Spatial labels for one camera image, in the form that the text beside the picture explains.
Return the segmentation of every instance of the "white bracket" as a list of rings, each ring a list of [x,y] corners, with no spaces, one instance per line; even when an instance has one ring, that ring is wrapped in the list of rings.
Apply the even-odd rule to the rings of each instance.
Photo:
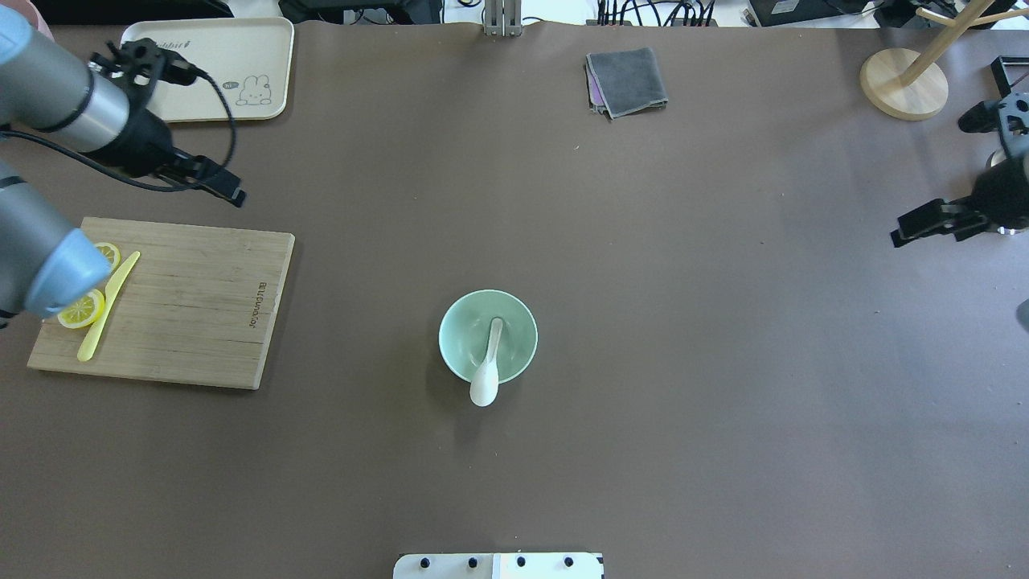
[[[423,553],[401,555],[393,579],[604,579],[601,553]]]
[[[522,0],[483,1],[483,31],[487,36],[522,36]]]

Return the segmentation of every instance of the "knife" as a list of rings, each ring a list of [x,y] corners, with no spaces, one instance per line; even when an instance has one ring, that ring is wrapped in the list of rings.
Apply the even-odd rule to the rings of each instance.
[[[137,260],[139,260],[139,251],[133,251],[132,255],[129,255],[125,262],[114,270],[111,278],[107,280],[107,284],[104,285],[106,306],[104,312],[100,313],[100,320],[94,322],[93,326],[90,327],[90,331],[82,340],[82,346],[78,349],[76,358],[79,362],[93,360],[93,355],[97,352],[97,345],[100,343],[100,335],[104,333],[104,326],[107,324],[107,316],[111,314],[114,300],[118,298],[118,292],[121,291],[121,284],[126,282],[129,272],[132,270],[132,266],[136,264]]]

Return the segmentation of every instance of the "lemon slice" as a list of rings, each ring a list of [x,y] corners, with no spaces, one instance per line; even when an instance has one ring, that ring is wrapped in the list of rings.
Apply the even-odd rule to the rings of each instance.
[[[100,289],[90,289],[90,293],[78,299],[58,315],[58,322],[65,328],[77,330],[85,328],[100,318],[104,312],[104,295]]]
[[[103,253],[105,257],[107,257],[108,261],[111,262],[111,270],[114,270],[114,267],[118,266],[118,263],[121,262],[121,250],[118,249],[118,246],[113,243],[108,243],[106,241],[101,241],[100,243],[94,243],[94,245],[97,247],[97,249],[100,249],[100,252]]]

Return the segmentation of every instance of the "folded towel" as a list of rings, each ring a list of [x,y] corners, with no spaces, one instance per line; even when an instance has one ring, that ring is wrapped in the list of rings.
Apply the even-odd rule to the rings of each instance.
[[[587,83],[594,110],[611,118],[668,104],[658,58],[650,48],[586,56]]]

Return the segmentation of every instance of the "spoon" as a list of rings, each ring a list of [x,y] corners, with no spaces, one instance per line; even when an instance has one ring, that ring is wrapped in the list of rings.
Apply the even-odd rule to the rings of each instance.
[[[486,347],[486,358],[471,377],[471,402],[475,406],[489,406],[497,398],[497,347],[500,346],[500,331],[504,321],[494,318],[490,323],[490,343]]]

